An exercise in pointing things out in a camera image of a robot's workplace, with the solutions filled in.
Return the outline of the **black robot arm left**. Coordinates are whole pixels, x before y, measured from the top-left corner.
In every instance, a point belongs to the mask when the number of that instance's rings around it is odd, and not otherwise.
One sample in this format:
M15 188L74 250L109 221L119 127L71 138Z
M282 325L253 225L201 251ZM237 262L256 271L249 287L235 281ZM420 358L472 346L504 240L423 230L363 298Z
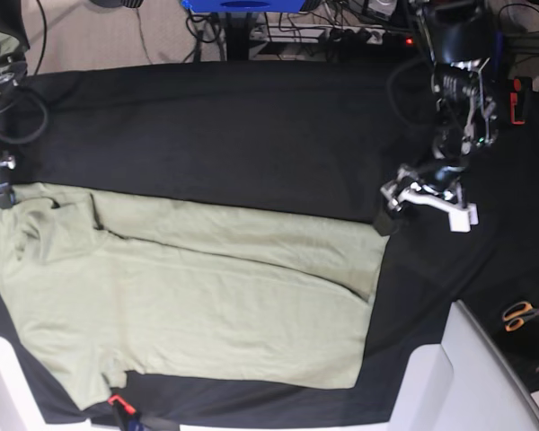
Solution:
M498 102L484 74L492 56L492 33L482 1L406 1L403 11L420 56L396 68L386 88L401 120L413 119L394 96L399 74L424 64L436 114L429 149L414 163L399 166L382 185L381 207L374 221L382 235L392 234L415 206L447 215L449 229L468 233L479 223L476 204L468 201L462 176L472 156L498 136Z

